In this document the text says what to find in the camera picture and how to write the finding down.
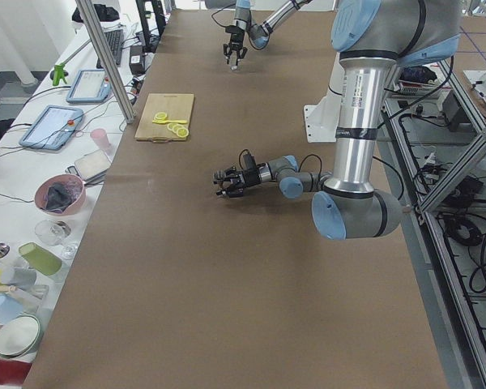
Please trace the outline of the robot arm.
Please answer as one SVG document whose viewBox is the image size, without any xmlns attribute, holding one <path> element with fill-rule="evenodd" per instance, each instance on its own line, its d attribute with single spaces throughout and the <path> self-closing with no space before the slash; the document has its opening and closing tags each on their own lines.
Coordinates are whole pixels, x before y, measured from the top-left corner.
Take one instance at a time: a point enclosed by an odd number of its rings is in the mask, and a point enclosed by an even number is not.
<svg viewBox="0 0 486 389">
<path fill-rule="evenodd" d="M 248 51 L 244 46 L 246 36 L 253 49 L 265 49 L 271 34 L 306 4 L 309 4 L 309 1 L 286 1 L 261 23 L 257 23 L 252 16 L 251 1 L 205 1 L 207 9 L 216 9 L 211 18 L 229 35 L 228 43 L 223 44 L 223 53 L 232 71 L 238 69 L 239 62 L 245 58 Z M 227 25 L 219 24 L 215 14 L 228 9 L 234 10 L 232 22 Z"/>
<path fill-rule="evenodd" d="M 343 67 L 333 171 L 303 172 L 291 156 L 259 164 L 246 154 L 242 169 L 215 174 L 219 195 L 239 197 L 247 188 L 276 182 L 289 199 L 313 194 L 313 222 L 323 237 L 380 237 L 394 231 L 401 204 L 369 180 L 387 76 L 395 66 L 452 57 L 461 18 L 458 1 L 341 2 L 331 30 Z"/>
</svg>

